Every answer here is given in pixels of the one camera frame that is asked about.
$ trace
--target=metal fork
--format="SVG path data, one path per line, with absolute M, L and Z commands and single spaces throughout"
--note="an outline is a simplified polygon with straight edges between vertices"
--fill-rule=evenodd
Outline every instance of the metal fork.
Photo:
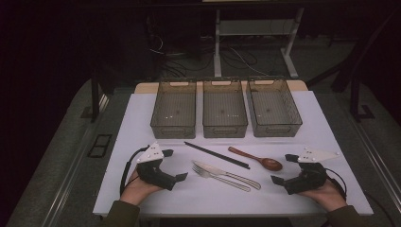
M 203 168 L 201 168 L 199 166 L 193 166 L 192 169 L 203 178 L 214 178 L 216 180 L 219 180 L 221 182 L 227 183 L 227 184 L 229 184 L 231 186 L 237 187 L 237 188 L 242 189 L 244 191 L 248 191 L 248 192 L 251 191 L 251 188 L 248 187 L 248 186 L 245 186 L 245 185 L 242 185 L 240 183 L 235 183 L 235 182 L 232 182 L 232 181 L 217 177 L 217 176 L 211 174 L 210 172 L 204 170 Z

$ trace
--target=metal knife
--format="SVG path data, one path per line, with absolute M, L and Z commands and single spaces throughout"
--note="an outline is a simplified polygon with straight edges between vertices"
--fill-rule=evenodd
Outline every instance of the metal knife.
M 224 176 L 227 176 L 227 177 L 231 177 L 231 178 L 237 179 L 237 180 L 239 180 L 239 181 L 242 181 L 243 183 L 249 184 L 250 186 L 256 188 L 257 190 L 259 190 L 259 189 L 261 188 L 260 183 L 255 182 L 255 181 L 253 181 L 253 180 L 250 180 L 250 179 L 247 179 L 247 178 L 244 178 L 244 177 L 235 175 L 235 174 L 230 173 L 230 172 L 226 172 L 226 171 L 221 170 L 221 169 L 219 169 L 219 168 L 217 168 L 217 167 L 209 166 L 209 165 L 207 165 L 207 164 L 204 164 L 204 163 L 201 163 L 201 162 L 198 162 L 198 161 L 192 161 L 192 162 L 193 162 L 196 166 L 199 166 L 199 167 L 203 168 L 204 170 L 206 170 L 206 171 L 208 171 L 208 172 L 210 172 L 210 173 L 212 173 L 212 174 L 215 174 L 215 175 L 224 175 Z

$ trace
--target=plastic bin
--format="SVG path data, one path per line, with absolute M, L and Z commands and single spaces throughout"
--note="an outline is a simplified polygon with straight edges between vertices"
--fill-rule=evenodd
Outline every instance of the plastic bin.
M 196 126 L 195 79 L 162 79 L 150 126 L 156 139 L 193 139 Z
M 243 138 L 248 126 L 239 78 L 203 81 L 203 135 L 205 138 Z
M 249 77 L 247 99 L 255 137 L 292 137 L 303 123 L 283 79 Z

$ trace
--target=human hand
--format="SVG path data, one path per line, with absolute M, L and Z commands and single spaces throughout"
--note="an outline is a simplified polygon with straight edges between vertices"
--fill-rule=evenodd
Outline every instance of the human hand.
M 130 176 L 129 184 L 125 187 L 120 200 L 133 205 L 139 205 L 150 194 L 162 189 L 162 187 L 142 181 L 135 169 Z
M 348 205 L 336 186 L 329 180 L 318 189 L 298 193 L 301 196 L 309 197 L 320 204 L 327 212 L 337 210 Z

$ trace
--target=wire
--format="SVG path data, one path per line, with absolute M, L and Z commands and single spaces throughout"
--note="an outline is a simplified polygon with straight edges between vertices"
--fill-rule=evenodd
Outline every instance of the wire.
M 229 62 L 227 61 L 227 59 L 230 59 L 230 58 L 229 58 L 227 55 L 223 54 L 222 52 L 220 52 L 220 56 L 221 56 L 221 58 L 224 60 L 224 62 L 226 62 L 226 64 L 228 64 L 230 67 L 233 67 L 233 68 L 235 68 L 235 69 L 248 69 L 247 66 L 238 67 L 238 66 L 235 66 L 235 65 L 229 63 Z
M 237 47 L 238 48 L 241 48 L 243 46 L 243 43 L 241 43 L 240 45 L 238 45 Z M 232 47 L 229 45 L 229 44 L 226 44 L 226 48 L 228 48 L 229 50 L 230 50 L 230 52 L 234 52 L 233 50 L 232 50 Z M 251 54 L 249 51 L 246 51 L 246 50 L 243 50 L 242 49 L 242 51 L 243 52 L 245 52 L 245 53 L 247 53 L 249 56 L 251 56 L 253 59 L 254 59 L 254 61 L 253 62 L 248 62 L 248 61 L 246 61 L 247 62 L 247 64 L 249 64 L 249 65 L 254 65 L 254 64 L 257 64 L 257 57 L 255 57 L 253 54 Z M 233 61 L 238 61 L 238 62 L 243 62 L 243 61 L 240 61 L 240 60 L 238 60 L 238 59 L 234 59 L 234 58 L 229 58 L 230 60 L 233 60 Z
M 257 64 L 257 58 L 256 58 L 254 55 L 252 55 L 251 53 L 249 53 L 249 52 L 247 52 L 247 51 L 245 51 L 245 52 L 246 52 L 248 55 L 250 55 L 250 56 L 254 59 L 254 62 L 248 62 L 248 61 L 246 61 L 246 63 L 249 64 L 249 65 L 255 65 L 255 64 Z M 237 61 L 237 62 L 240 62 L 241 64 L 243 63 L 242 60 L 239 60 L 238 58 L 229 57 L 229 56 L 225 55 L 223 52 L 220 52 L 220 55 L 223 56 L 224 58 L 230 60 L 230 61 Z M 237 66 L 233 66 L 233 67 L 234 67 L 234 68 L 240 68 L 240 69 L 246 69 L 246 68 L 248 68 L 248 66 L 247 66 L 247 67 L 237 67 Z
M 126 179 L 127 179 L 128 171 L 130 170 L 130 167 L 131 167 L 131 163 L 132 163 L 133 158 L 134 158 L 139 152 L 145 151 L 145 150 L 147 150 L 148 148 L 149 148 L 149 146 L 147 146 L 147 147 L 145 147 L 145 148 L 140 148 L 140 149 L 138 149 L 137 151 L 135 151 L 135 152 L 133 153 L 133 155 L 130 157 L 130 159 L 126 162 L 126 166 L 125 166 L 125 168 L 124 168 L 123 176 L 121 177 L 120 196 L 123 194 L 123 191 L 124 191 L 124 189 L 125 189 L 125 187 L 126 187 L 125 181 L 126 181 Z
M 175 64 L 178 65 L 179 67 L 174 67 L 174 66 L 168 65 L 169 62 L 175 63 Z M 173 69 L 175 69 L 175 70 L 177 70 L 177 71 L 179 71 L 178 69 L 183 69 L 183 70 L 184 70 L 184 73 L 183 73 L 183 74 L 186 75 L 186 70 L 187 70 L 187 68 L 186 68 L 185 66 L 183 66 L 182 64 L 180 64 L 180 63 L 176 63 L 175 61 L 168 61 L 168 62 L 166 62 L 166 66 L 167 66 L 168 68 L 173 68 Z
M 169 62 L 174 63 L 174 64 L 177 64 L 177 65 L 179 65 L 182 69 L 185 69 L 185 70 L 187 70 L 187 71 L 194 71 L 194 72 L 196 72 L 196 71 L 200 71 L 200 70 L 203 70 L 203 69 L 207 68 L 207 67 L 210 65 L 210 63 L 212 62 L 212 59 L 213 59 L 213 55 L 211 55 L 211 57 L 209 58 L 209 61 L 206 63 L 206 65 L 204 65 L 203 67 L 198 68 L 198 69 L 187 68 L 187 67 L 183 66 L 182 64 L 177 63 L 177 62 L 175 62 L 175 61 L 169 61 Z
M 173 75 L 174 78 L 180 78 L 180 77 L 185 77 L 185 75 L 183 74 L 183 72 L 179 71 L 178 69 L 172 68 L 172 67 L 161 67 L 162 69 L 166 70 L 166 72 L 170 73 Z
M 172 74 L 174 78 L 179 78 L 180 77 L 180 75 L 176 74 L 175 72 L 173 72 L 173 71 L 171 71 L 171 70 L 169 70 L 167 68 L 163 68 L 163 69 L 166 70 L 166 73 L 163 76 L 164 78 L 169 78 L 169 74 L 168 73 Z
M 232 47 L 230 47 L 230 49 L 232 49 L 232 50 L 238 55 L 238 57 L 242 59 L 242 61 L 245 63 L 245 65 L 248 66 L 248 68 L 252 69 L 252 70 L 253 70 L 254 72 L 256 72 L 256 73 L 260 73 L 260 74 L 262 74 L 262 75 L 264 75 L 264 76 L 268 76 L 268 74 L 265 74 L 265 73 L 263 73 L 263 72 L 260 72 L 260 71 L 258 71 L 258 70 L 256 70 L 256 69 L 252 68 L 252 67 L 242 58 L 242 56 L 241 56 L 240 54 L 238 54 L 238 52 L 236 52 L 236 50 L 234 50 Z
M 168 57 L 173 57 L 173 56 L 184 56 L 186 53 L 184 52 L 178 52 L 178 53 L 171 53 L 171 54 L 166 54 Z
M 340 174 L 338 174 L 337 172 L 331 170 L 330 168 L 325 168 L 325 170 L 328 170 L 328 171 L 336 174 L 340 178 L 340 180 L 342 181 L 342 184 L 344 184 L 344 193 L 346 195 L 347 194 L 347 184 L 345 183 L 344 179 L 340 176 Z
M 159 40 L 160 40 L 160 46 L 159 46 L 159 48 L 158 48 L 157 50 L 161 50 L 162 47 L 163 47 L 163 40 L 162 40 L 162 38 L 161 38 L 160 36 L 157 36 L 157 35 L 155 35 L 154 37 L 159 38 Z
M 129 182 L 127 182 L 126 186 L 127 187 L 130 183 L 132 183 L 133 181 L 135 181 L 139 176 L 136 176 L 134 179 L 130 180 Z
M 154 50 L 154 49 L 150 49 L 151 52 L 156 53 L 156 54 L 161 54 L 161 55 L 165 55 L 165 53 Z
M 186 77 L 186 71 L 183 73 L 183 72 L 181 72 L 179 69 L 177 69 L 176 67 L 171 67 L 171 66 L 168 66 L 168 65 L 166 65 L 166 68 L 170 71 L 170 72 L 173 72 L 173 71 L 175 71 L 175 72 L 177 72 L 177 74 L 179 75 L 179 78 L 180 77 Z

